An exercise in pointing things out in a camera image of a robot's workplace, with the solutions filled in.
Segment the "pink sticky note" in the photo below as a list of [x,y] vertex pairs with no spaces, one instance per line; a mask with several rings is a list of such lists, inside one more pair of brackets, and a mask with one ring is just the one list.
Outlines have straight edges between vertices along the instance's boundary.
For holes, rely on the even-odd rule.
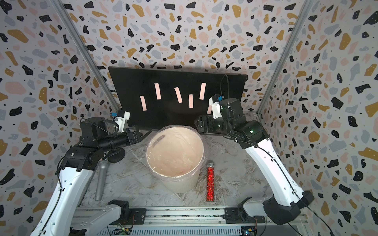
[[140,96],[140,101],[142,105],[142,111],[147,111],[147,104],[146,104],[145,97],[143,95]]
[[212,106],[209,105],[207,109],[207,114],[210,115],[212,113]]
[[174,90],[175,90],[175,93],[176,93],[178,103],[182,103],[183,100],[182,100],[180,89],[178,87],[175,87]]
[[206,83],[201,83],[200,94],[199,94],[199,99],[200,100],[204,100],[205,91],[206,91]]
[[157,100],[161,100],[161,91],[159,83],[154,83]]
[[192,94],[189,94],[188,98],[189,98],[189,108],[193,109],[194,108],[194,97],[193,97]]

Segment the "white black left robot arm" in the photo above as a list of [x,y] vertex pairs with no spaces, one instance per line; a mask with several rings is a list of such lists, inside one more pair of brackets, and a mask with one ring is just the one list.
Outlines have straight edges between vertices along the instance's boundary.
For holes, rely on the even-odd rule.
[[112,200],[101,212],[85,223],[71,226],[75,210],[93,177],[98,164],[112,159],[117,163],[125,156],[124,147],[143,141],[138,127],[124,128],[126,118],[107,120],[103,117],[82,119],[82,135],[59,161],[56,170],[57,186],[33,236],[91,236],[108,225],[129,222],[127,201]]

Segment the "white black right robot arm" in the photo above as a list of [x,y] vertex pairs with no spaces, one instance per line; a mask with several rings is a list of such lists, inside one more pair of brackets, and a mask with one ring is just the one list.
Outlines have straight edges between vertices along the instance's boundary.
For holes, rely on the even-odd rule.
[[290,176],[267,131],[256,120],[247,121],[240,100],[216,94],[209,99],[212,114],[199,116],[196,128],[202,134],[219,134],[238,143],[257,164],[273,195],[263,200],[245,199],[238,205],[241,220],[266,216],[277,225],[295,220],[315,199]]

